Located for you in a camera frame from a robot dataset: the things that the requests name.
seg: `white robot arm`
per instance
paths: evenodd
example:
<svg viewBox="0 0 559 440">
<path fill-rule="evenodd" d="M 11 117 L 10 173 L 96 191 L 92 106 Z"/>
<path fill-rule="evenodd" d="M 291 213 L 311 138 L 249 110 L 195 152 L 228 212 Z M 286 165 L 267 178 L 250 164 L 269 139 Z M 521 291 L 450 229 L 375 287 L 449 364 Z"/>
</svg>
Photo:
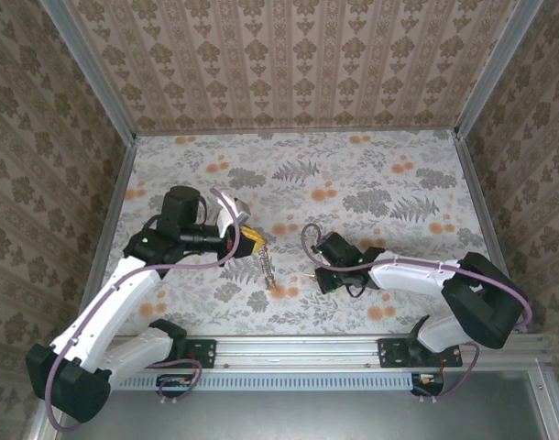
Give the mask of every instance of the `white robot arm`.
<svg viewBox="0 0 559 440">
<path fill-rule="evenodd" d="M 248 207 L 221 195 L 240 225 L 241 237 L 233 257 L 257 252 L 263 239 L 256 231 L 242 225 L 250 216 Z M 51 402 L 78 422 L 87 422 L 100 411 L 111 385 L 121 383 L 155 362 L 183 357 L 186 332 L 165 320 L 151 323 L 145 332 L 122 346 L 108 352 L 106 349 L 126 318 L 168 271 L 143 270 L 119 285 L 117 282 L 124 276 L 146 266 L 175 264 L 191 254 L 214 252 L 220 260 L 233 247 L 238 237 L 235 237 L 234 228 L 229 227 L 233 218 L 225 204 L 219 200 L 223 209 L 216 225 L 205 225 L 196 224 L 200 202 L 205 207 L 202 196 L 193 188 L 171 188 L 164 197 L 161 214 L 131 237 L 111 278 L 76 321 L 49 346 L 35 344 L 29 350 L 27 371 L 40 399 L 44 399 L 52 365 L 67 347 L 53 380 Z M 82 325 L 82 332 L 74 338 L 74 332 Z"/>
<path fill-rule="evenodd" d="M 411 332 L 414 354 L 436 354 L 472 340 L 485 347 L 502 348 L 522 314 L 522 302 L 525 303 L 519 288 L 484 256 L 474 252 L 450 261 L 405 258 L 380 247 L 370 247 L 362 254 L 336 232 L 323 236 L 312 251 L 330 265 L 314 272 L 323 293 L 346 286 L 353 297 L 369 288 L 401 289 L 444 299 L 445 311 L 424 316 Z M 360 264 L 367 267 L 356 269 Z M 464 275 L 466 270 L 471 277 Z M 499 285 L 516 294 L 500 289 Z M 351 287 L 360 292 L 354 295 Z"/>
</svg>

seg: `damask wallpaper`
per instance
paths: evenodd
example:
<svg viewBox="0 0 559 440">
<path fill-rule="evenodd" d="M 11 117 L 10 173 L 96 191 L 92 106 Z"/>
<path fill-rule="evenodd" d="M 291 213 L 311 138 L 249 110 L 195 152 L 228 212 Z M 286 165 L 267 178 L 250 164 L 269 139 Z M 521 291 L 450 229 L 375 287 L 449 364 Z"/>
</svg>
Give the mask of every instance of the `damask wallpaper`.
<svg viewBox="0 0 559 440">
<path fill-rule="evenodd" d="M 277 288 L 268 289 L 257 255 L 220 269 L 173 270 L 131 314 L 123 335 L 160 317 L 192 335 L 403 333 L 446 306 L 403 290 L 322 295 L 306 275 L 314 265 L 300 244 L 310 222 L 363 250 L 426 259 L 487 252 L 449 130 L 139 137 L 108 270 L 179 184 L 203 193 L 209 223 L 218 211 L 211 187 L 250 205 L 249 224 L 268 241 Z"/>
<path fill-rule="evenodd" d="M 69 0 L 140 134 L 452 127 L 516 0 Z"/>
<path fill-rule="evenodd" d="M 37 403 L 25 353 L 76 315 L 124 147 L 37 1 L 0 1 L 0 439 Z"/>
<path fill-rule="evenodd" d="M 559 377 L 559 0 L 543 2 L 467 144 Z"/>
</svg>

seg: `black mounting bracket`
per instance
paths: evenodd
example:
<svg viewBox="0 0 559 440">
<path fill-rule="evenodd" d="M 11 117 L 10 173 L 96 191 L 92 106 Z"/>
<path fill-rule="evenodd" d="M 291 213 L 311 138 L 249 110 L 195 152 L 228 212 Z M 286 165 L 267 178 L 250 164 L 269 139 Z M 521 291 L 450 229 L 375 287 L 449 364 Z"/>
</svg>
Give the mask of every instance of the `black mounting bracket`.
<svg viewBox="0 0 559 440">
<path fill-rule="evenodd" d="M 388 337 L 378 340 L 379 365 L 383 369 L 462 367 L 459 346 L 450 346 L 441 353 L 426 348 L 419 357 L 411 352 L 411 344 L 405 337 Z"/>
</svg>

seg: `table surface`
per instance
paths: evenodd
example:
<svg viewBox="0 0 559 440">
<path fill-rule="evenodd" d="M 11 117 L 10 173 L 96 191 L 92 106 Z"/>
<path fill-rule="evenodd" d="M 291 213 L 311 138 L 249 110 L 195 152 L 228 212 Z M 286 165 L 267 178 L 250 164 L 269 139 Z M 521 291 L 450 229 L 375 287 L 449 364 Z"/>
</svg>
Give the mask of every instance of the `table surface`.
<svg viewBox="0 0 559 440">
<path fill-rule="evenodd" d="M 362 250 L 408 257 L 487 255 L 451 132 L 317 132 L 140 137 L 107 274 L 128 239 L 161 207 L 174 185 L 206 197 L 211 187 L 247 202 L 249 224 L 267 239 L 279 288 L 266 289 L 258 256 L 224 268 L 171 271 L 126 320 L 136 335 L 160 317 L 191 335 L 406 333 L 442 298 L 404 290 L 352 299 L 344 288 L 322 295 L 300 246 L 301 228 L 318 223 Z M 184 262 L 212 261 L 213 255 Z"/>
</svg>

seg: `cable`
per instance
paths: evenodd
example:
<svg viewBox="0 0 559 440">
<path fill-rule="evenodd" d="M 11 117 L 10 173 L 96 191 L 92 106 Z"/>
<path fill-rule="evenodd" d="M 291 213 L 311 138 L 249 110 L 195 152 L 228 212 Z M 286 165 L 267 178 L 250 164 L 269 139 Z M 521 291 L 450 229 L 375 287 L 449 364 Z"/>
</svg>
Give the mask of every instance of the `cable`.
<svg viewBox="0 0 559 440">
<path fill-rule="evenodd" d="M 438 396 L 432 396 L 432 394 L 430 392 L 428 392 L 427 390 L 425 390 L 424 388 L 414 386 L 414 389 L 418 390 L 419 392 L 421 392 L 422 394 L 424 394 L 426 396 L 431 397 L 433 402 L 435 402 L 439 399 L 444 399 L 445 397 L 448 397 L 448 396 L 454 394 L 459 388 L 461 388 L 461 385 L 463 385 L 465 383 L 465 381 L 467 380 L 467 378 L 471 375 L 471 372 L 473 371 L 473 368 L 475 367 L 475 364 L 477 363 L 477 360 L 479 359 L 479 353 L 481 352 L 481 350 L 479 349 L 479 346 L 475 342 L 465 342 L 464 345 L 474 347 L 475 348 L 475 355 L 473 355 L 473 360 L 471 360 L 471 363 L 469 364 L 469 367 L 466 369 L 465 374 L 463 376 L 461 376 L 461 379 L 459 379 L 457 382 L 455 382 L 455 384 L 451 387 L 450 390 L 444 391 L 443 393 L 439 394 Z"/>
<path fill-rule="evenodd" d="M 302 229 L 302 231 L 300 233 L 301 246 L 302 246 L 302 249 L 304 250 L 304 253 L 306 254 L 306 257 L 308 257 L 311 261 L 314 262 L 314 264 L 316 264 L 317 266 L 320 266 L 321 268 L 324 268 L 324 269 L 327 269 L 327 270 L 332 270 L 334 272 L 348 272 L 348 271 L 351 271 L 351 270 L 370 269 L 370 268 L 375 268 L 377 266 L 384 266 L 384 265 L 390 264 L 390 263 L 394 263 L 394 264 L 398 263 L 398 264 L 409 264 L 409 265 L 412 265 L 412 266 L 420 266 L 420 267 L 423 267 L 423 268 L 450 270 L 452 272 L 456 272 L 456 273 L 459 273 L 461 275 L 465 275 L 465 276 L 467 276 L 469 278 L 472 278 L 474 280 L 483 281 L 487 284 L 491 284 L 492 286 L 495 286 L 499 289 L 502 289 L 506 293 L 509 293 L 511 296 L 513 296 L 518 301 L 518 303 L 521 304 L 521 306 L 524 308 L 524 312 L 525 312 L 524 319 L 522 320 L 521 323 L 517 324 L 515 326 L 515 328 L 522 329 L 527 324 L 529 324 L 530 321 L 532 320 L 532 308 L 530 307 L 530 305 L 528 304 L 528 302 L 526 301 L 526 299 L 523 296 L 521 296 L 518 292 L 516 292 L 510 286 L 507 286 L 503 282 L 493 280 L 490 277 L 486 277 L 485 275 L 481 275 L 479 273 L 472 272 L 471 270 L 456 268 L 455 266 L 449 266 L 447 264 L 433 263 L 433 262 L 430 262 L 430 261 L 420 261 L 420 260 L 412 259 L 412 258 L 388 258 L 388 259 L 382 259 L 380 261 L 372 261 L 370 263 L 360 264 L 358 266 L 351 266 L 351 267 L 347 267 L 347 268 L 337 268 L 335 266 L 329 266 L 328 264 L 324 264 L 320 260 L 316 259 L 314 257 L 314 255 L 312 254 L 312 252 L 306 246 L 306 232 L 311 227 L 313 227 L 316 230 L 316 233 L 317 233 L 316 240 L 317 240 L 317 242 L 320 239 L 320 237 L 322 236 L 322 232 L 321 232 L 320 227 L 318 225 L 314 224 L 314 223 L 309 223 L 308 225 L 306 225 Z"/>
<path fill-rule="evenodd" d="M 58 422 L 58 420 L 56 419 L 56 417 L 53 413 L 52 406 L 51 406 L 51 389 L 52 389 L 52 386 L 53 386 L 53 380 L 56 377 L 56 374 L 58 372 L 58 368 L 60 367 L 61 361 L 65 358 L 68 351 L 70 351 L 70 348 L 72 348 L 74 346 L 74 344 L 76 344 L 78 342 L 78 337 L 80 337 L 80 335 L 84 331 L 84 328 L 86 328 L 86 325 L 88 325 L 88 323 L 90 323 L 93 316 L 98 312 L 98 310 L 103 306 L 103 304 L 111 296 L 111 294 L 113 294 L 113 292 L 118 291 L 118 289 L 120 288 L 120 286 L 123 283 L 125 283 L 128 279 L 130 279 L 131 277 L 134 277 L 135 275 L 137 275 L 138 273 L 141 273 L 141 272 L 145 272 L 145 271 L 148 271 L 148 270 L 173 270 L 173 269 L 203 270 L 203 269 L 215 268 L 215 267 L 222 266 L 223 264 L 225 264 L 236 253 L 236 250 L 239 247 L 239 238 L 241 237 L 241 229 L 240 229 L 240 224 L 238 223 L 238 220 L 236 218 L 235 211 L 233 210 L 233 208 L 229 205 L 229 203 L 226 201 L 224 196 L 218 190 L 216 190 L 215 188 L 212 188 L 210 190 L 210 192 L 217 199 L 219 199 L 222 202 L 223 206 L 229 212 L 229 214 L 231 215 L 231 218 L 233 219 L 233 226 L 235 227 L 235 240 L 234 240 L 233 247 L 231 248 L 230 252 L 228 254 L 226 254 L 224 257 L 222 257 L 221 259 L 219 259 L 218 261 L 215 261 L 215 262 L 212 262 L 212 263 L 154 264 L 152 266 L 145 266 L 143 268 L 131 270 L 129 273 L 127 273 L 127 275 L 124 275 L 120 280 L 118 280 L 113 286 L 111 286 L 110 289 L 108 289 L 104 293 L 104 295 L 101 297 L 101 299 L 98 300 L 98 302 L 94 305 L 94 307 L 90 310 L 90 312 L 82 320 L 82 322 L 80 323 L 78 328 L 76 328 L 72 337 L 70 338 L 70 341 L 68 342 L 68 344 L 66 344 L 66 346 L 58 354 L 55 361 L 51 365 L 51 369 L 49 370 L 48 379 L 47 379 L 46 384 L 45 384 L 44 402 L 45 402 L 45 410 L 46 410 L 46 414 L 47 414 L 48 419 L 49 419 L 49 423 L 51 424 L 51 426 L 54 427 L 54 429 L 56 431 L 58 431 L 60 433 L 70 433 L 74 429 L 76 429 L 78 426 L 80 426 L 80 424 L 77 423 L 74 426 L 62 426 Z"/>
<path fill-rule="evenodd" d="M 178 359 L 178 360 L 171 360 L 169 362 L 158 362 L 149 365 L 149 368 L 151 369 L 161 369 L 164 367 L 172 367 L 174 365 L 180 365 L 180 364 L 194 365 L 195 367 L 198 367 L 198 373 L 196 374 L 196 377 L 194 378 L 194 380 L 192 381 L 188 389 L 185 392 L 183 392 L 180 396 L 176 397 L 176 401 L 181 401 L 182 399 L 188 397 L 188 394 L 190 394 L 190 392 L 196 387 L 196 385 L 198 385 L 198 381 L 200 380 L 200 377 L 203 374 L 203 365 L 198 360 L 194 360 L 194 359 Z M 162 402 L 164 402 L 164 400 L 166 399 L 166 396 L 163 395 L 163 387 L 165 386 L 165 384 L 178 379 L 179 378 L 173 376 L 172 377 L 166 376 L 165 378 L 162 378 L 162 381 L 159 383 L 159 388 L 158 388 L 158 395 L 161 398 Z"/>
<path fill-rule="evenodd" d="M 158 220 L 159 217 L 160 217 L 160 214 L 155 214 L 155 215 L 151 216 L 151 218 L 149 220 L 147 220 L 147 222 L 145 222 L 145 224 L 143 225 L 143 229 L 149 229 L 151 227 L 151 225 L 153 225 L 153 222 Z"/>
<path fill-rule="evenodd" d="M 358 298 L 359 296 L 361 296 L 361 295 L 363 294 L 363 292 L 365 291 L 365 288 L 367 287 L 367 285 L 365 284 L 365 285 L 361 288 L 361 291 L 360 291 L 357 295 L 354 295 L 354 294 L 351 292 L 351 284 L 346 284 L 345 287 L 346 287 L 346 291 L 349 292 L 349 296 L 350 296 L 351 298 Z"/>
</svg>

